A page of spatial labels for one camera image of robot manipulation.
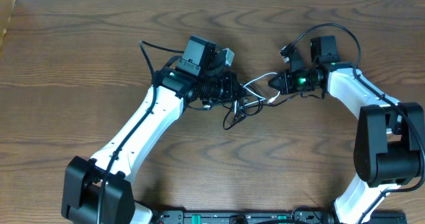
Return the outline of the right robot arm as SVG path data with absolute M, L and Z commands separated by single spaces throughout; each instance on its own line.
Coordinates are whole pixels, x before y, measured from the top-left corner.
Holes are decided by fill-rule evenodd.
M 280 94 L 318 88 L 338 99 L 358 120 L 353 162 L 356 174 L 333 203 L 335 223 L 366 223 L 390 193 L 424 184 L 424 110 L 401 102 L 369 82 L 351 62 L 341 60 L 333 36 L 310 40 L 313 66 L 306 68 L 293 43 L 280 54 L 290 68 L 268 82 Z

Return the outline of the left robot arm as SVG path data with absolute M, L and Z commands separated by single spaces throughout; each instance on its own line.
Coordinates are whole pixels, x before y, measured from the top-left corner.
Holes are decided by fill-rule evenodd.
M 150 223 L 153 211 L 132 191 L 142 163 L 190 103 L 210 110 L 246 96 L 233 60 L 229 48 L 191 36 L 163 68 L 149 65 L 151 87 L 132 117 L 90 159 L 76 156 L 66 167 L 61 215 L 73 223 Z

